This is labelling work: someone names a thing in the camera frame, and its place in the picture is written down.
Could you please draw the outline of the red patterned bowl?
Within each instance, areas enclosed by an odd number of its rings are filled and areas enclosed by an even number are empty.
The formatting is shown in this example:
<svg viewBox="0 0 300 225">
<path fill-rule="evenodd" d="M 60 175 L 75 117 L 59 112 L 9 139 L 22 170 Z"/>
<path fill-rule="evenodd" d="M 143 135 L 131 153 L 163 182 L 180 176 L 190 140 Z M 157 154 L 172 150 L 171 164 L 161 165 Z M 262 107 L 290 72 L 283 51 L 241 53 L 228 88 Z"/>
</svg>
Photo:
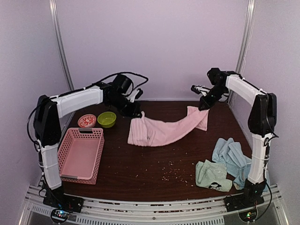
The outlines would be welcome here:
<svg viewBox="0 0 300 225">
<path fill-rule="evenodd" d="M 80 128 L 92 128 L 95 126 L 97 118 L 93 114 L 86 114 L 79 118 L 77 124 Z"/>
</svg>

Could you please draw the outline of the aluminium frame post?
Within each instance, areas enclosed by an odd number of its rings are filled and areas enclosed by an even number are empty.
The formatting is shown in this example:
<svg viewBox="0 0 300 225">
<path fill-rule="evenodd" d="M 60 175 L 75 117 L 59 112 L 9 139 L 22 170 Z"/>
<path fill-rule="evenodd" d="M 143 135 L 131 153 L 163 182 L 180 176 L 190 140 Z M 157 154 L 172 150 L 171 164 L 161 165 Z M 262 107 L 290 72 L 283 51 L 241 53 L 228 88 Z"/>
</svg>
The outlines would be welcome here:
<svg viewBox="0 0 300 225">
<path fill-rule="evenodd" d="M 256 0 L 249 0 L 247 4 L 247 12 L 246 12 L 243 36 L 240 45 L 238 61 L 236 65 L 236 72 L 238 74 L 243 73 L 243 69 L 246 64 L 246 54 L 248 52 L 248 48 L 250 46 L 251 37 L 253 33 L 256 3 L 257 3 Z"/>
<path fill-rule="evenodd" d="M 74 90 L 74 85 L 72 82 L 72 78 L 70 75 L 67 57 L 64 49 L 63 39 L 62 39 L 62 33 L 60 29 L 60 22 L 59 22 L 59 15 L 57 10 L 57 1 L 56 0 L 49 0 L 49 7 L 50 7 L 50 13 L 52 17 L 53 27 L 54 27 L 54 33 L 56 36 L 56 42 L 58 46 L 59 51 L 59 58 L 62 65 L 63 73 L 67 81 L 67 85 L 69 90 Z"/>
</svg>

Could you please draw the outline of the aluminium front rail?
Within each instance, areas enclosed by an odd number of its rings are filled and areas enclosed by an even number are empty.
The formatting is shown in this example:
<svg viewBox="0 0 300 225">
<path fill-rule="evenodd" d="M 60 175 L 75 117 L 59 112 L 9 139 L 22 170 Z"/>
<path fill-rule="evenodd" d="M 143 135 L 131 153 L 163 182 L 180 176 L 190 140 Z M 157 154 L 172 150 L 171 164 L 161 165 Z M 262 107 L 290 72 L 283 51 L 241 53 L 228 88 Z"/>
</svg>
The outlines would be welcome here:
<svg viewBox="0 0 300 225">
<path fill-rule="evenodd" d="M 263 193 L 264 203 L 229 212 L 225 197 L 184 201 L 128 202 L 83 198 L 81 213 L 68 216 L 66 225 L 243 225 L 241 217 L 258 211 L 256 225 L 289 225 L 289 214 L 277 185 Z"/>
</svg>

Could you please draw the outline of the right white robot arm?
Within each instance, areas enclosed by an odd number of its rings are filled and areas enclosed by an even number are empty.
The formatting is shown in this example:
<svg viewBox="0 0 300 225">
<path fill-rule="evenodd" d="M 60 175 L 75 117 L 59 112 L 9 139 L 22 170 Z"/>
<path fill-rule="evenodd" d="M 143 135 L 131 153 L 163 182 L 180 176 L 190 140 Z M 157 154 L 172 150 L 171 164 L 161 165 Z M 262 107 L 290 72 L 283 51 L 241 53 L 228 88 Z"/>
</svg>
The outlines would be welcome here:
<svg viewBox="0 0 300 225">
<path fill-rule="evenodd" d="M 221 71 L 213 67 L 207 72 L 207 76 L 212 88 L 200 97 L 200 111 L 210 109 L 222 95 L 230 91 L 235 92 L 252 107 L 247 122 L 253 138 L 252 162 L 244 193 L 240 197 L 240 203 L 250 207 L 262 195 L 267 184 L 270 143 L 278 137 L 274 132 L 277 122 L 277 97 L 254 86 L 234 71 Z"/>
</svg>

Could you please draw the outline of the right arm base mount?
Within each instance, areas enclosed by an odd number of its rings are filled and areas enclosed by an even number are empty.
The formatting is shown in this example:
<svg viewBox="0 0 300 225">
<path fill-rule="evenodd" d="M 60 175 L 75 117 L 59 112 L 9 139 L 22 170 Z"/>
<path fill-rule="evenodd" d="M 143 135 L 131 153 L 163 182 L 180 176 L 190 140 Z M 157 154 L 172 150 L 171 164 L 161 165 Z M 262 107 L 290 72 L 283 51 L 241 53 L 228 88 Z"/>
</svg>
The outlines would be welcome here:
<svg viewBox="0 0 300 225">
<path fill-rule="evenodd" d="M 264 198 L 260 196 L 257 200 L 247 202 L 243 194 L 228 195 L 224 198 L 224 203 L 227 212 L 237 211 L 240 220 L 252 223 L 258 218 L 257 206 L 264 203 Z"/>
</svg>

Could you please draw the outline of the right aluminium frame post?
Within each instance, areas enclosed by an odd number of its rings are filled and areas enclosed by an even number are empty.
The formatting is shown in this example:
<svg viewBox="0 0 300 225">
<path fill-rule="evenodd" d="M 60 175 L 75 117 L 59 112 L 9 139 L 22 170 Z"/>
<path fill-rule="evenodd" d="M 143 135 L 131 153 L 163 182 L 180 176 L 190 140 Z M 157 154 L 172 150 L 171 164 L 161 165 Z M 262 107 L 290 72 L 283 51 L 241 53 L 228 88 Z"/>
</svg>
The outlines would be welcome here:
<svg viewBox="0 0 300 225">
<path fill-rule="evenodd" d="M 236 72 L 238 74 L 243 73 L 243 69 L 246 64 L 246 54 L 248 52 L 248 48 L 250 46 L 251 37 L 253 33 L 256 3 L 257 3 L 256 0 L 249 0 L 247 4 L 247 12 L 246 12 L 243 36 L 240 45 L 238 61 L 236 65 Z"/>
</svg>

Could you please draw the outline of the green bowl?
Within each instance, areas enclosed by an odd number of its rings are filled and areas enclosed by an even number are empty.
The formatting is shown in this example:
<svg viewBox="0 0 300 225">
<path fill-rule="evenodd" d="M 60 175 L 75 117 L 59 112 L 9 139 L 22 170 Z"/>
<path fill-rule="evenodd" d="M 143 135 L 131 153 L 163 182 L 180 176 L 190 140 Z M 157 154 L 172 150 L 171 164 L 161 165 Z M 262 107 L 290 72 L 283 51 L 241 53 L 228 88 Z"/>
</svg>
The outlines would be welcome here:
<svg viewBox="0 0 300 225">
<path fill-rule="evenodd" d="M 116 119 L 115 113 L 103 112 L 97 117 L 97 122 L 103 128 L 111 128 L 115 125 Z"/>
</svg>

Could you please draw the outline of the pink towel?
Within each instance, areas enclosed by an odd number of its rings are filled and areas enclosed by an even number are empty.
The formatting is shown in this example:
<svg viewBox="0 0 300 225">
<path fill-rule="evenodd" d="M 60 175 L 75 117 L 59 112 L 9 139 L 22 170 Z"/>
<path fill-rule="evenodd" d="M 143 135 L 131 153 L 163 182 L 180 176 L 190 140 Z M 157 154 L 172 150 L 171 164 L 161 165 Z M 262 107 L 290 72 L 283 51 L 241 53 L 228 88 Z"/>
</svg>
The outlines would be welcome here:
<svg viewBox="0 0 300 225">
<path fill-rule="evenodd" d="M 141 147 L 160 147 L 174 143 L 192 130 L 207 131 L 209 110 L 200 111 L 188 106 L 187 115 L 176 122 L 164 122 L 147 118 L 142 112 L 140 118 L 131 120 L 127 143 Z"/>
</svg>

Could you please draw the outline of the left aluminium frame post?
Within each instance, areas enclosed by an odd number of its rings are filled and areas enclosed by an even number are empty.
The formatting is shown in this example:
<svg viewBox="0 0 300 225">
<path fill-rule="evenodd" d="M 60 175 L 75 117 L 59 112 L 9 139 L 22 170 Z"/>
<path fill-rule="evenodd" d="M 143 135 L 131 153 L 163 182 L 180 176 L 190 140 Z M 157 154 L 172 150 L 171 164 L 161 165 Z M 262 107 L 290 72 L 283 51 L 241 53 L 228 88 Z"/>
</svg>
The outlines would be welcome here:
<svg viewBox="0 0 300 225">
<path fill-rule="evenodd" d="M 49 0 L 49 7 L 50 7 L 50 13 L 52 17 L 53 27 L 54 27 L 54 33 L 56 36 L 56 42 L 58 46 L 59 51 L 59 58 L 62 65 L 63 73 L 67 81 L 67 85 L 69 90 L 74 90 L 74 85 L 72 82 L 72 78 L 70 75 L 67 57 L 64 49 L 63 39 L 62 39 L 62 33 L 60 29 L 60 22 L 59 22 L 59 15 L 57 10 L 57 1 L 56 0 Z"/>
</svg>

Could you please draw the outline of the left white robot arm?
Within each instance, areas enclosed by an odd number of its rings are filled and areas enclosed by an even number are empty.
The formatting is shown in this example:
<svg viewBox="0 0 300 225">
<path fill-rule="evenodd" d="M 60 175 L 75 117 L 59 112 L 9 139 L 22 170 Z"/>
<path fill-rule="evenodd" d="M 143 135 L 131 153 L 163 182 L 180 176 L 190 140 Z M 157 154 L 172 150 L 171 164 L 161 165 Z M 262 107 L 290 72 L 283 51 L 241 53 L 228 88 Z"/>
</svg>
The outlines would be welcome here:
<svg viewBox="0 0 300 225">
<path fill-rule="evenodd" d="M 61 139 L 60 119 L 91 105 L 105 104 L 115 107 L 126 117 L 141 117 L 137 99 L 143 94 L 140 85 L 135 86 L 128 72 L 112 74 L 112 82 L 101 79 L 87 87 L 49 97 L 41 95 L 36 108 L 30 114 L 36 139 L 33 144 L 38 152 L 39 166 L 44 173 L 46 194 L 57 208 L 67 204 L 58 166 L 58 145 Z"/>
</svg>

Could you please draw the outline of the blue towel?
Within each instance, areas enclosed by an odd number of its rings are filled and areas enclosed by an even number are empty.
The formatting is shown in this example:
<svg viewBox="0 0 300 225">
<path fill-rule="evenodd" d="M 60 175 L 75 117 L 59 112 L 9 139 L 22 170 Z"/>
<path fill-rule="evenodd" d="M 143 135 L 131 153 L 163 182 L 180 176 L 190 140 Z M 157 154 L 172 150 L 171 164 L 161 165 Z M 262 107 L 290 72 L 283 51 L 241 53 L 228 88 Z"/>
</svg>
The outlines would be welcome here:
<svg viewBox="0 0 300 225">
<path fill-rule="evenodd" d="M 233 185 L 237 190 L 245 187 L 252 159 L 243 154 L 239 142 L 235 142 L 232 138 L 228 140 L 219 138 L 212 153 L 212 161 L 226 166 L 227 173 L 235 178 Z"/>
</svg>

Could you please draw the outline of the green towel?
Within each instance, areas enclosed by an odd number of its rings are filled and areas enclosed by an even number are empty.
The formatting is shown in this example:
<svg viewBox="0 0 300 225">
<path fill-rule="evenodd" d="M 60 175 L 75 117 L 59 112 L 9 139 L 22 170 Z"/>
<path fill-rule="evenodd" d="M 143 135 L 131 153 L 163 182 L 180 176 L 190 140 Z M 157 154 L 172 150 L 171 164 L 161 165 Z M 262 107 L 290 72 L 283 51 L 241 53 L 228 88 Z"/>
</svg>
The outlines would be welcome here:
<svg viewBox="0 0 300 225">
<path fill-rule="evenodd" d="M 229 192 L 233 182 L 226 177 L 227 168 L 222 163 L 205 160 L 195 165 L 195 183 L 200 188 Z"/>
</svg>

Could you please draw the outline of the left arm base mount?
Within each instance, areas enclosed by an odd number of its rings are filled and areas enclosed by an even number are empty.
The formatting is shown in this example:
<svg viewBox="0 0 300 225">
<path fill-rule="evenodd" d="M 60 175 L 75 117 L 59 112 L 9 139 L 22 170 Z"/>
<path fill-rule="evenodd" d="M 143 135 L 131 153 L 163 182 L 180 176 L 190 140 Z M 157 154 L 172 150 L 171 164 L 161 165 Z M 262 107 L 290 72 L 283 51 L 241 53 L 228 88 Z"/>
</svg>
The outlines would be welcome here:
<svg viewBox="0 0 300 225">
<path fill-rule="evenodd" d="M 65 223 L 71 213 L 81 213 L 84 199 L 80 197 L 74 197 L 66 195 L 66 202 L 59 203 L 54 198 L 45 197 L 43 204 L 53 207 L 50 213 L 50 219 L 56 224 Z"/>
</svg>

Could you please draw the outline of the pink plastic basket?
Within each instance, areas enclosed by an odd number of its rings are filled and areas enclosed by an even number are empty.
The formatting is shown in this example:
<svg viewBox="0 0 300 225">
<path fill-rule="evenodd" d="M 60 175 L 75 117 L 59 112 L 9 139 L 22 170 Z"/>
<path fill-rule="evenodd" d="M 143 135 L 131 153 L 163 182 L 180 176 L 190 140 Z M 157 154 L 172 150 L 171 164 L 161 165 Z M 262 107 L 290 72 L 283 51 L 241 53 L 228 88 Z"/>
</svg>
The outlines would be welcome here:
<svg viewBox="0 0 300 225">
<path fill-rule="evenodd" d="M 95 185 L 104 143 L 101 128 L 69 128 L 58 150 L 61 180 Z"/>
</svg>

